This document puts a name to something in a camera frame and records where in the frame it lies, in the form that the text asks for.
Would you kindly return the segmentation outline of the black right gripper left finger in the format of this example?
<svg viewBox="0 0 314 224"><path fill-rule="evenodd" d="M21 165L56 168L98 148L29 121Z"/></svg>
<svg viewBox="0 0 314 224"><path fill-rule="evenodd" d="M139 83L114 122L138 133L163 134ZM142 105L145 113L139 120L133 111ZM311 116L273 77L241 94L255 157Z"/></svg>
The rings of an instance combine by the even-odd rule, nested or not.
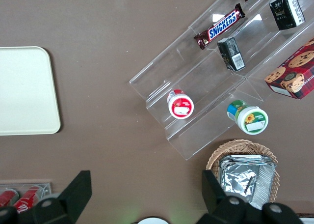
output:
<svg viewBox="0 0 314 224"><path fill-rule="evenodd" d="M91 172L82 170L57 198L47 198L18 213L15 207L0 209L2 224L74 224L92 196Z"/></svg>

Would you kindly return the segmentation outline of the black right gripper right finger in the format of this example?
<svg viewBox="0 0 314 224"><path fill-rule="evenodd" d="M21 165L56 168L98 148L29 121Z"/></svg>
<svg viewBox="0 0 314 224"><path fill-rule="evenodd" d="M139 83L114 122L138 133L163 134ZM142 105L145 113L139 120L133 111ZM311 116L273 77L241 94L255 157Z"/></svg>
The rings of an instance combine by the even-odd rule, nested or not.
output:
<svg viewBox="0 0 314 224"><path fill-rule="evenodd" d="M262 210L243 199L225 194L211 170L202 171L202 196L208 212L199 224L301 224L297 214L280 203L266 203Z"/></svg>

